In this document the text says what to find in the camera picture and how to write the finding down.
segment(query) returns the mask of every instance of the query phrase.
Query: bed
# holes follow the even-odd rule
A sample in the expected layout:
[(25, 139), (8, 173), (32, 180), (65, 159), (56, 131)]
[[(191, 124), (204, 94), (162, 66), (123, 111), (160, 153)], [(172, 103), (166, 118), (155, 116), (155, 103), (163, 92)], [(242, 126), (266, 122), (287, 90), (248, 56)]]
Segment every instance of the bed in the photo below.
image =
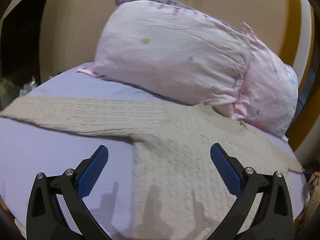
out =
[[(85, 63), (79, 67), (90, 67)], [(28, 96), (102, 98), (127, 100), (165, 100), (129, 85), (109, 82), (83, 73), (79, 67), (57, 75), (34, 89)], [(131, 236), (133, 146), (130, 140), (120, 138), (88, 138), (37, 128), (9, 119), (0, 119), (0, 195), (18, 222), (26, 226), (29, 194), (35, 176), (62, 174), (75, 168), (83, 159), (89, 158), (99, 147), (109, 150), (109, 161), (91, 194), (84, 203), (104, 230), (113, 238), (118, 233)], [(273, 144), (294, 157), (290, 146), (283, 140), (264, 133)], [(288, 176), (292, 191), (294, 218), (308, 201), (308, 187), (303, 174), (290, 172)], [(77, 229), (62, 197), (58, 197), (70, 228)]]

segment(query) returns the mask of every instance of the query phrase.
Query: bed sheet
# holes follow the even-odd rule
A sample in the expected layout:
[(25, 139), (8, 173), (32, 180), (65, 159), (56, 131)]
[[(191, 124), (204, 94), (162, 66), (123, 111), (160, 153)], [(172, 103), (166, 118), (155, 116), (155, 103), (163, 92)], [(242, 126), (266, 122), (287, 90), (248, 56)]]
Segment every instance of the bed sheet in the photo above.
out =
[[(81, 66), (89, 67), (92, 63)], [(163, 100), (132, 86), (77, 73), (78, 68), (50, 79), (28, 96)], [(29, 194), (37, 173), (44, 172), (46, 176), (62, 174), (89, 158), (99, 145), (105, 145), (109, 150), (108, 163), (91, 194), (83, 200), (97, 222), (113, 239), (132, 236), (134, 161), (133, 146), (129, 139), (82, 137), (3, 118), (0, 118), (0, 127), (0, 195), (22, 226), (26, 226)], [(286, 142), (266, 135), (272, 143), (294, 156)], [(290, 172), (288, 179), (296, 217), (308, 200), (308, 188), (302, 174)], [(79, 232), (63, 198), (58, 196), (58, 199), (70, 228)]]

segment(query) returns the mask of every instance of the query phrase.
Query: blue gripper pad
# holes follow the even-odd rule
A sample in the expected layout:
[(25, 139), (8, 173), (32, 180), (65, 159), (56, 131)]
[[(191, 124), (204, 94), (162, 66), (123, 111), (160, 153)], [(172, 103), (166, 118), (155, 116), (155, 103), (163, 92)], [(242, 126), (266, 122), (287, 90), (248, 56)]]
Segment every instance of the blue gripper pad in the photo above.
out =
[(230, 194), (239, 197), (242, 193), (241, 178), (221, 149), (215, 144), (211, 146), (210, 157)]
[(77, 193), (80, 198), (89, 196), (109, 158), (107, 147), (102, 147), (81, 177), (78, 179)]

